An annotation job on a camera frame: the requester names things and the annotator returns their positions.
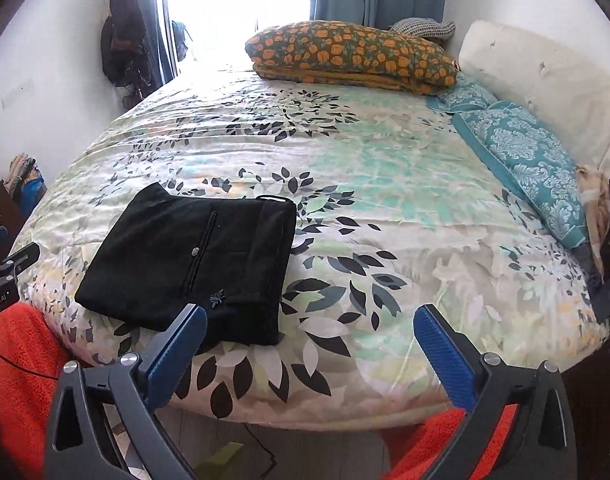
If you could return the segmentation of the black pants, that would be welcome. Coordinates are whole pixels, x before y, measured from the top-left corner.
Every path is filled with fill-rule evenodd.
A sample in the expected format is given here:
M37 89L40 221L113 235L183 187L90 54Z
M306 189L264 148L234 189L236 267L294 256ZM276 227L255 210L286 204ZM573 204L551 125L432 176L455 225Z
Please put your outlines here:
M156 332L196 304L207 313L204 350L224 341L275 346L295 226L288 198L182 197L151 184L105 237L75 300Z

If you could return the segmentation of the brown wooden cabinet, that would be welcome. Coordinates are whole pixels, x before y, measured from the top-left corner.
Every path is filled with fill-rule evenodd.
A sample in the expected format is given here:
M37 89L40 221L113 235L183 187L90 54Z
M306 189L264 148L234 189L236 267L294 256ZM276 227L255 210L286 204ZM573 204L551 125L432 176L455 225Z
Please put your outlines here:
M0 180L0 226L6 229L6 236L0 238L0 262L9 255L25 222L26 216Z

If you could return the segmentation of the clothes pile on cabinet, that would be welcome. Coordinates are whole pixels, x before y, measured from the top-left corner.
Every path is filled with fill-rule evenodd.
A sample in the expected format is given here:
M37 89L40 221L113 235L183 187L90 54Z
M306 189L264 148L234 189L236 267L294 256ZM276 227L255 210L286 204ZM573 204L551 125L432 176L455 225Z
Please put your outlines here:
M24 218L32 214L47 193L47 185L36 160L26 153L18 154L12 159L3 185Z

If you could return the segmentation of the green object on floor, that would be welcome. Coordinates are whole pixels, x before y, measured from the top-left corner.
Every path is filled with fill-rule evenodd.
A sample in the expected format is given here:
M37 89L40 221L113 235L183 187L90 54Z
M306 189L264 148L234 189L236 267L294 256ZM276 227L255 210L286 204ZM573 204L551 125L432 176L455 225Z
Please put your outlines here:
M201 480L221 480L243 448L243 443L228 442L219 451L194 467L195 477Z

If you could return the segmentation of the clothes beside pillow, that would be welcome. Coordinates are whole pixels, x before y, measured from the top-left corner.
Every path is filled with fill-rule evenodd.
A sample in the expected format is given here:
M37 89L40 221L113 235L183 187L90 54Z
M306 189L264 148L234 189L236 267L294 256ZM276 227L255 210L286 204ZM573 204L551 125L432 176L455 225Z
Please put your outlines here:
M576 258L585 269L594 316L603 323L610 317L610 177L584 165L575 172L588 232Z

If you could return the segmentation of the dark hanging clothes and bags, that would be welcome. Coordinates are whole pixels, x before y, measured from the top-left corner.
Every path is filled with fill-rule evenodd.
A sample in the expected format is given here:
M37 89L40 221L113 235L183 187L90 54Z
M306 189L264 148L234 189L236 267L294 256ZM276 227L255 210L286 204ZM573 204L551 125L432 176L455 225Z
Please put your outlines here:
M110 0L101 32L102 70L110 83L127 90L130 110L156 90L145 21L139 0Z

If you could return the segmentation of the floral leaf bedspread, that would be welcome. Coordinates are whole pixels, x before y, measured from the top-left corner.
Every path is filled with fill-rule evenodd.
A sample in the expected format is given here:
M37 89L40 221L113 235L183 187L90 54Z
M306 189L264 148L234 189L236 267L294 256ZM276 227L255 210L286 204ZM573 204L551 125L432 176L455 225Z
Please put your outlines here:
M186 197L277 195L297 209L280 344L199 354L178 408L303 430L420 422L448 405L413 337L421 304L519 366L570 368L610 339L572 255L423 98L219 73L181 76L114 120L17 237L40 248L20 296L88 363L151 340L75 300L151 183Z

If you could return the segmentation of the teal damask pillow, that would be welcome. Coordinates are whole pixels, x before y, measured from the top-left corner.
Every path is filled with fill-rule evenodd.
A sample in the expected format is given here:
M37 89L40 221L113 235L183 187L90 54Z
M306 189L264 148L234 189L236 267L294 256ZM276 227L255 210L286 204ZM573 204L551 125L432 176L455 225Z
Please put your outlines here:
M466 75L427 105L451 116L468 147L565 248L589 242L573 159L529 110L497 99Z

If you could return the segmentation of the cream padded headboard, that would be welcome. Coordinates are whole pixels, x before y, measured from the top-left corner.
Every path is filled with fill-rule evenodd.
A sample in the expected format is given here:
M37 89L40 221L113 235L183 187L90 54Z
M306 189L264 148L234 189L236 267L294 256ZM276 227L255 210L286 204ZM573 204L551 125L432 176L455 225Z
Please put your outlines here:
M527 108L574 162L610 174L610 73L546 37L475 21L458 62L498 99Z

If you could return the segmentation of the orange floral folded blanket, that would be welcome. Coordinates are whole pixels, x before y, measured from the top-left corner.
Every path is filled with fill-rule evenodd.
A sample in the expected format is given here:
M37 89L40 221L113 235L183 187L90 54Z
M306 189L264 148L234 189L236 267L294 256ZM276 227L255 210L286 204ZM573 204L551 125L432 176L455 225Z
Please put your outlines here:
M270 27L245 52L265 79L348 84L436 96L456 85L460 68L433 41L339 21Z

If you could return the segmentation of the grey knitted cushion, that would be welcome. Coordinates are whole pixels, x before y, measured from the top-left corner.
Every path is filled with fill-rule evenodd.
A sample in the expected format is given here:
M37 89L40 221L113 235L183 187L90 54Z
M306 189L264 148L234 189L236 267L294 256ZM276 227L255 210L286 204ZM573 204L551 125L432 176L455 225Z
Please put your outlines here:
M453 21L438 22L432 18L403 18L390 26L392 32L399 35L423 38L436 42L436 44L446 44L456 32L456 24Z

